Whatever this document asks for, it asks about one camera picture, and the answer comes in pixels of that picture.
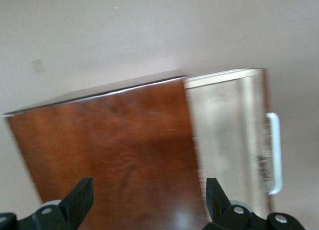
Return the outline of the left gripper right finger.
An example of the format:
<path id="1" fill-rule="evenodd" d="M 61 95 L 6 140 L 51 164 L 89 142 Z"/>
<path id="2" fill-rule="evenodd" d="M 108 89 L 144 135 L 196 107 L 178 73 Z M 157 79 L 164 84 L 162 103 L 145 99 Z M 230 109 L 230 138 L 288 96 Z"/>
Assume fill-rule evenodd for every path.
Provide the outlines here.
<path id="1" fill-rule="evenodd" d="M 212 219 L 204 230 L 248 230 L 251 212 L 229 201 L 216 178 L 206 179 L 206 205 Z"/>

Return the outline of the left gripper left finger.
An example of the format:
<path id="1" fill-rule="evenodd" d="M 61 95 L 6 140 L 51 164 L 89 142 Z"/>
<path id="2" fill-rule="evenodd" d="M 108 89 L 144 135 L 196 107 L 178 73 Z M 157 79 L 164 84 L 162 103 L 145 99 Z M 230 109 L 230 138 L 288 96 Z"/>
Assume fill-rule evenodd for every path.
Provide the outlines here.
<path id="1" fill-rule="evenodd" d="M 93 179 L 83 178 L 61 200 L 49 201 L 19 221 L 21 230 L 76 230 L 94 203 Z"/>

